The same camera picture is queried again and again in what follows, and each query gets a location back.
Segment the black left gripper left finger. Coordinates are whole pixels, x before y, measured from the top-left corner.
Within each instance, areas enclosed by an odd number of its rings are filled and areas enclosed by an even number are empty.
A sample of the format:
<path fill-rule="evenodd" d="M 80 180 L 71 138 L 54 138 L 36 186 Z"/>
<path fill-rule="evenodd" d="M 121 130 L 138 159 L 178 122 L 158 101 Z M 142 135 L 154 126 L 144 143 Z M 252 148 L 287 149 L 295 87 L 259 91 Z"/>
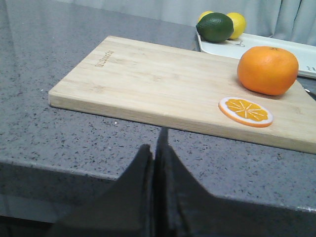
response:
<path fill-rule="evenodd" d="M 150 237 L 153 155 L 142 145 L 126 171 L 96 200 L 50 229 L 52 237 Z"/>

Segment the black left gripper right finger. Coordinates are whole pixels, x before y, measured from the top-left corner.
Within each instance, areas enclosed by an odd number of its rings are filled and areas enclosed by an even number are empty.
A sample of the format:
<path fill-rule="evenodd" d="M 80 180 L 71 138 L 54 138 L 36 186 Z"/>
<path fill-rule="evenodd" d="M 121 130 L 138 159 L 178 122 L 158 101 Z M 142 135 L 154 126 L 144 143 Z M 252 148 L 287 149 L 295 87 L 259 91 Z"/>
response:
<path fill-rule="evenodd" d="M 162 128 L 154 169 L 158 237 L 313 237 L 316 213 L 217 197 L 183 165 Z"/>

